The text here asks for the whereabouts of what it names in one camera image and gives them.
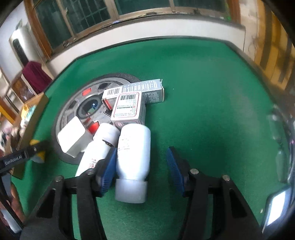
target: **green table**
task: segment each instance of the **green table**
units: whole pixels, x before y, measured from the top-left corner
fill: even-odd
[[[278,144],[272,140],[267,114],[273,103],[257,76],[224,43],[185,38],[151,40],[88,55],[70,65],[46,91],[49,103],[36,127],[35,139],[50,139],[63,103],[93,78],[129,73],[141,80],[163,79],[165,101],[147,105],[151,130],[148,197],[144,204],[114,199],[114,186],[98,199],[108,239],[176,239],[187,199],[176,192],[165,153],[175,146],[192,167],[215,177],[228,174],[258,222],[266,198],[281,189],[276,173]],[[77,166],[51,151],[45,164],[26,165],[23,180],[14,178],[29,214],[53,178],[75,175]],[[76,201],[73,223],[80,238]]]

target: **screw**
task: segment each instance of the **screw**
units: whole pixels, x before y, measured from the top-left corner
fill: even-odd
[[[63,176],[59,175],[55,178],[56,182],[60,182],[61,180],[63,180]]]
[[[195,168],[192,168],[191,170],[190,170],[190,172],[191,172],[191,174],[198,174],[199,173],[199,170],[198,169],[195,169]]]
[[[93,168],[88,169],[86,173],[87,173],[88,175],[94,174],[94,169],[93,169]]]
[[[225,181],[229,181],[230,180],[230,177],[228,175],[223,175],[222,178]]]

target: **wooden window frame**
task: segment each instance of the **wooden window frame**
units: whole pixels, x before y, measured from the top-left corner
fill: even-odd
[[[101,30],[102,28],[108,27],[112,25],[114,21],[124,21],[128,19],[134,19],[138,17],[144,17],[144,16],[150,16],[151,13],[155,13],[156,15],[162,15],[162,14],[174,14],[174,13],[183,13],[183,14],[196,14],[199,13],[201,15],[205,16],[211,16],[211,17],[217,17],[217,18],[223,18],[225,19],[227,16],[227,13],[222,13],[210,9],[200,9],[200,8],[193,8],[193,7],[176,7],[174,5],[173,0],[169,0],[169,7],[163,7],[163,8],[154,8],[154,9],[146,9],[136,12],[131,12],[123,15],[119,15],[118,10],[116,8],[116,4],[114,0],[104,0],[105,5],[107,7],[107,10],[110,15],[110,19],[103,21],[101,23],[95,24],[85,30],[83,30],[80,33],[75,34],[74,31],[71,28],[71,25],[69,23],[69,20],[66,16],[66,11],[63,7],[62,0],[54,0],[57,2],[58,7],[60,8],[62,17],[66,23],[67,28],[69,29],[69,32],[71,34],[71,38],[67,39],[64,44],[61,44],[55,49],[51,48],[51,45],[46,37],[46,34],[41,26],[41,23],[39,22],[35,7],[38,6],[43,0],[39,0],[35,5],[33,4],[33,0],[24,0],[25,9],[28,15],[29,23],[31,25],[33,34],[35,35],[37,42],[42,49],[44,56],[50,60],[52,55],[54,53],[59,53],[63,49],[65,49],[67,46],[69,46],[71,43],[76,42],[87,35],[97,32]],[[230,9],[230,15],[234,22],[240,23],[240,8],[239,8],[239,1],[238,0],[226,0]]]

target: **white pill bottle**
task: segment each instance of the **white pill bottle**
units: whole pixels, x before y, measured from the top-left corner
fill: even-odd
[[[150,130],[141,124],[123,126],[118,143],[115,199],[144,203],[150,170]]]

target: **small cardboard box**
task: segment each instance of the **small cardboard box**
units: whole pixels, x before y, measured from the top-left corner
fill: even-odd
[[[39,118],[42,115],[42,112],[43,112],[47,103],[48,103],[48,97],[44,93],[40,93],[37,96],[31,98],[30,100],[28,100],[24,103],[24,105],[26,104],[29,107],[36,105],[36,109],[32,114],[32,117],[28,123],[28,126],[26,127],[23,137],[19,140],[19,143],[17,145],[18,150],[23,149],[23,148],[30,145],[30,141],[32,140],[34,132],[35,132],[36,124],[39,121]],[[16,117],[13,126],[14,127],[19,126],[21,120],[22,120],[22,118],[19,114]],[[11,153],[10,140],[8,140],[6,147],[5,147],[5,154],[7,155],[10,153]],[[11,170],[11,174],[17,178],[22,179],[23,175],[24,175],[24,167],[25,167],[25,163],[15,166]]]
[[[121,93],[142,92],[145,104],[159,103],[164,101],[164,88],[162,79],[135,82],[119,87],[104,90],[102,102],[108,110],[113,110],[116,98]]]
[[[144,125],[145,102],[142,97],[142,92],[120,94],[115,102],[111,121],[119,130],[130,123]]]

